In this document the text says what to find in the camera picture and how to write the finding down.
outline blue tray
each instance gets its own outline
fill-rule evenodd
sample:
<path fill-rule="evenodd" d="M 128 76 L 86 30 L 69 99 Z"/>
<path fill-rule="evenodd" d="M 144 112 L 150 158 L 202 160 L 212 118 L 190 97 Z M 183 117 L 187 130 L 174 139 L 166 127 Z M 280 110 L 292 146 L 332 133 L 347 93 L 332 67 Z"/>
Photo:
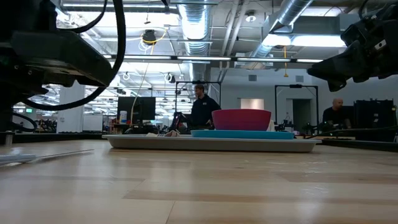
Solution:
<path fill-rule="evenodd" d="M 194 138 L 293 139 L 294 133 L 275 131 L 193 130 Z"/>

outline bald man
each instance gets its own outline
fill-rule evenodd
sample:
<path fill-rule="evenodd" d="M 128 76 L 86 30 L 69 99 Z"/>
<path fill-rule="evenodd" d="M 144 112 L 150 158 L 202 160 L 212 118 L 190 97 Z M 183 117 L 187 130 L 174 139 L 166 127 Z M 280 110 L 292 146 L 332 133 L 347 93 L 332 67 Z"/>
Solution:
<path fill-rule="evenodd" d="M 330 125 L 342 124 L 345 125 L 347 129 L 351 128 L 348 115 L 343 111 L 343 99 L 334 99 L 333 106 L 323 112 L 323 122 L 325 121 Z"/>

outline pink object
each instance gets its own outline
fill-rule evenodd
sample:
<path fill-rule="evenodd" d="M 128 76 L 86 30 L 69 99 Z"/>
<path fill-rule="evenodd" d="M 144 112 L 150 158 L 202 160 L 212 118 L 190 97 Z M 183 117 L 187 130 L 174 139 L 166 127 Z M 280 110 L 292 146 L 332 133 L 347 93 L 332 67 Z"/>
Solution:
<path fill-rule="evenodd" d="M 229 109 L 212 112 L 217 130 L 267 131 L 271 112 L 253 109 Z"/>

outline metal frame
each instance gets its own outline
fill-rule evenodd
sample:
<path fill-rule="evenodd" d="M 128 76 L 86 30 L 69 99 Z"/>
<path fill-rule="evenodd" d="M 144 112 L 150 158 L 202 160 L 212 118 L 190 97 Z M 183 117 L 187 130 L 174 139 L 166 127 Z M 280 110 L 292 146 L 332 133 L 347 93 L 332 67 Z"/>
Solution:
<path fill-rule="evenodd" d="M 317 102 L 317 133 L 319 134 L 319 102 L 318 102 L 318 86 L 315 85 L 275 85 L 275 121 L 278 122 L 278 101 L 277 101 L 277 89 L 278 87 L 289 87 L 289 88 L 314 88 L 315 99 Z"/>
<path fill-rule="evenodd" d="M 221 82 L 203 82 L 203 81 L 192 81 L 192 82 L 188 82 L 188 81 L 177 81 L 177 82 L 175 82 L 175 112 L 177 112 L 177 97 L 178 97 L 177 92 L 179 91 L 179 89 L 178 89 L 178 84 L 180 84 L 180 83 L 185 83 L 185 85 L 188 84 L 188 83 L 191 83 L 191 84 L 219 84 L 219 86 L 220 86 L 220 89 L 219 89 L 220 95 L 219 95 L 219 101 L 218 101 L 218 103 L 219 103 L 219 105 L 221 105 Z"/>

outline white tray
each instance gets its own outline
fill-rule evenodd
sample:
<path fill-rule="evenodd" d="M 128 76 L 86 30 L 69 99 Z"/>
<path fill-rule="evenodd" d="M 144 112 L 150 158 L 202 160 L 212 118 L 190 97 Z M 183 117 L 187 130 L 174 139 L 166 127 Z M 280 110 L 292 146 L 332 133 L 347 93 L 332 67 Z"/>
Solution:
<path fill-rule="evenodd" d="M 146 137 L 144 134 L 104 135 L 112 147 L 120 149 L 169 149 L 206 151 L 311 152 L 319 140 L 218 139 Z"/>

